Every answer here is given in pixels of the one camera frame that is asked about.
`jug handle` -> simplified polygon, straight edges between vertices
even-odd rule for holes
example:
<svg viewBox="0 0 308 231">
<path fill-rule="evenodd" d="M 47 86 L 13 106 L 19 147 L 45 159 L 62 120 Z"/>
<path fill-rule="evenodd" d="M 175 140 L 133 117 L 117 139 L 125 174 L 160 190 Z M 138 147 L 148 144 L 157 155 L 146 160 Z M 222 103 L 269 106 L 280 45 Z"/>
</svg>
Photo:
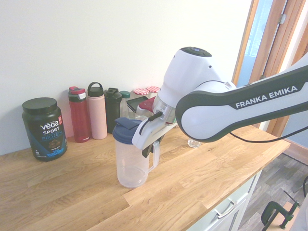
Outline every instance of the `jug handle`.
<svg viewBox="0 0 308 231">
<path fill-rule="evenodd" d="M 150 167 L 148 173 L 157 167 L 158 162 L 159 162 L 159 141 L 155 141 L 153 143 L 153 166 Z"/>
</svg>

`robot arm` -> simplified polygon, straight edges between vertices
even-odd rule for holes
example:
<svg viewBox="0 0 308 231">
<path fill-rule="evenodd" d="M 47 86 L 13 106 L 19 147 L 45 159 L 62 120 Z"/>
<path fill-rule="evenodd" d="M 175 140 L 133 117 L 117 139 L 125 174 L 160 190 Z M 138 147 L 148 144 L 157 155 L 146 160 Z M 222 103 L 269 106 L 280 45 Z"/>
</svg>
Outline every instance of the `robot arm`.
<svg viewBox="0 0 308 231">
<path fill-rule="evenodd" d="M 213 142 L 237 128 L 308 110 L 308 55 L 282 73 L 238 89 L 218 70 L 210 53 L 179 50 L 153 104 L 162 116 L 141 123 L 133 144 L 144 149 L 175 126 L 175 118 L 190 138 Z"/>
</svg>

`white wall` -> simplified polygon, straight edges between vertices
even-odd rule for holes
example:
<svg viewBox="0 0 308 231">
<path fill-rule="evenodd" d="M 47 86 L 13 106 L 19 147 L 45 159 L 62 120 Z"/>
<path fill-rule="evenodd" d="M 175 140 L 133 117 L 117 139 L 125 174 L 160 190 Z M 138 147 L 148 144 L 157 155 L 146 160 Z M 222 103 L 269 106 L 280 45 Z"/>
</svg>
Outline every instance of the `white wall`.
<svg viewBox="0 0 308 231">
<path fill-rule="evenodd" d="M 249 0 L 0 1 L 0 154 L 30 146 L 24 101 L 55 98 L 72 136 L 70 86 L 161 86 L 182 47 L 208 50 L 231 79 L 249 6 Z"/>
</svg>

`protein powder tub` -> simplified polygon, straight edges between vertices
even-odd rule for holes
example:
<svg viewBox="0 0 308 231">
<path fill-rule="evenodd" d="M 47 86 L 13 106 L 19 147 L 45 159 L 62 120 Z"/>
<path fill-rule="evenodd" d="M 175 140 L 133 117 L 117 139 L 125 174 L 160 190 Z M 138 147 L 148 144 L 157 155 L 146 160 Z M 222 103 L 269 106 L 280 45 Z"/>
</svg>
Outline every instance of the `protein powder tub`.
<svg viewBox="0 0 308 231">
<path fill-rule="evenodd" d="M 23 121 L 33 156 L 51 161 L 67 150 L 66 137 L 57 101 L 53 98 L 36 98 L 23 103 Z"/>
</svg>

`cabinet drawer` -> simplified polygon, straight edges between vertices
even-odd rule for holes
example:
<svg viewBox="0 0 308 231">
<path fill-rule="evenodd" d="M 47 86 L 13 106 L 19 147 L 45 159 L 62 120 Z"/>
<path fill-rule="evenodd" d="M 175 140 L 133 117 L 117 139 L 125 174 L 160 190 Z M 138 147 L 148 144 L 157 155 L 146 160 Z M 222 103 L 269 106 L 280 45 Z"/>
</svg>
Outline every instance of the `cabinet drawer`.
<svg viewBox="0 0 308 231">
<path fill-rule="evenodd" d="M 237 231 L 237 220 L 240 211 L 243 209 L 247 198 L 241 200 L 237 206 L 224 219 L 218 221 L 216 225 L 211 226 L 208 231 Z"/>
<path fill-rule="evenodd" d="M 235 210 L 252 193 L 251 189 L 255 179 L 256 176 L 252 177 L 227 199 L 193 224 L 188 231 L 208 231 L 213 226 L 217 226 L 218 223 L 223 222 L 226 216 Z"/>
</svg>

